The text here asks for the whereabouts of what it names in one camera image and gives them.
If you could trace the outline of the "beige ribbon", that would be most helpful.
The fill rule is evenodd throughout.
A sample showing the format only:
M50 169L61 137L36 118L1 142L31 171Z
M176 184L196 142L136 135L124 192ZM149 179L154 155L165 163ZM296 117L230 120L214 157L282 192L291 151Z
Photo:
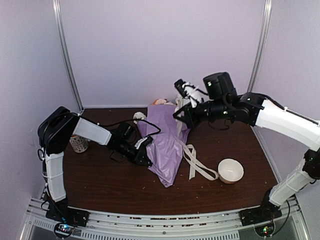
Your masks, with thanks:
M176 113L181 107L183 107L189 102L190 102L189 100L183 99L181 96L178 96L175 99L175 103L177 107L174 113ZM177 133L179 137L180 133L182 133L183 123L179 120L176 120L176 122L177 122ZM219 174L215 170L206 167L196 158L197 151L192 144L186 145L181 140L180 140L180 144L183 149L182 156L189 164L188 180L193 179L196 176L197 172L209 181L215 181L219 178Z

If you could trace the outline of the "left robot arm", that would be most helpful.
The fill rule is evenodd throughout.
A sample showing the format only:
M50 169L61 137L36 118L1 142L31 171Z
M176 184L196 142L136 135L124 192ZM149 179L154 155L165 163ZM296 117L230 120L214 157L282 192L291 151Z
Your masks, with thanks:
M130 163L151 167L153 163L148 157L147 147L153 138L145 136L131 144L129 139L134 131L129 120L103 126L64 106L58 107L37 130L42 153L40 158L44 161L43 175L50 198L56 203L67 198L63 160L68 146L72 146L76 153L83 153L89 148L89 142L95 142L117 152Z

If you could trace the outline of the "purple pink wrapping paper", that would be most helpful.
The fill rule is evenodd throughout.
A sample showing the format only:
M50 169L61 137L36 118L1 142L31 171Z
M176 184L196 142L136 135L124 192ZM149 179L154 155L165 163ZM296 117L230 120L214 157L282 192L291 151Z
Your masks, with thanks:
M183 158L183 146L187 143L190 129L187 125L173 118L176 106L172 104L157 104L147 107L146 122L137 123L142 137L152 133L153 141L146 147L147 156L152 162L148 169L155 173L164 187L174 184L180 163Z

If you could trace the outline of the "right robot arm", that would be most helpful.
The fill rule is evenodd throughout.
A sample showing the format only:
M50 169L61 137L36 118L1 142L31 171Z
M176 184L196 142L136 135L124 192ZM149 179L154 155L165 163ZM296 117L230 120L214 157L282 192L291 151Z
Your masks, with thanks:
M268 130L305 147L298 165L266 193L264 204L257 208L258 219L266 221L291 196L320 179L320 122L288 109L266 94L238 94L228 72L208 75L203 83L205 90L182 79L174 83L188 103L173 117L188 128L203 121L228 120Z

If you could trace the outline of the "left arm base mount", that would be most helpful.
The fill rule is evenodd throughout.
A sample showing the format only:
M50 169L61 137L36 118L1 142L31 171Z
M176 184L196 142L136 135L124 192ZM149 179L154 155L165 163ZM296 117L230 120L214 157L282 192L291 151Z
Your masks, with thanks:
M67 209L67 216L63 216L53 209L46 211L46 218L55 220L57 223L53 227L53 233L60 239L70 237L77 227L86 227L90 213L85 210Z

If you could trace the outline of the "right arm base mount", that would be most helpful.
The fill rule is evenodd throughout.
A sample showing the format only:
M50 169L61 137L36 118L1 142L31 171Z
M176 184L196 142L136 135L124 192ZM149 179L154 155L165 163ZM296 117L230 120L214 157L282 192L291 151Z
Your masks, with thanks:
M281 210L270 210L261 206L239 212L242 226L252 225L255 233L263 238L271 237L276 232L275 219L281 216Z

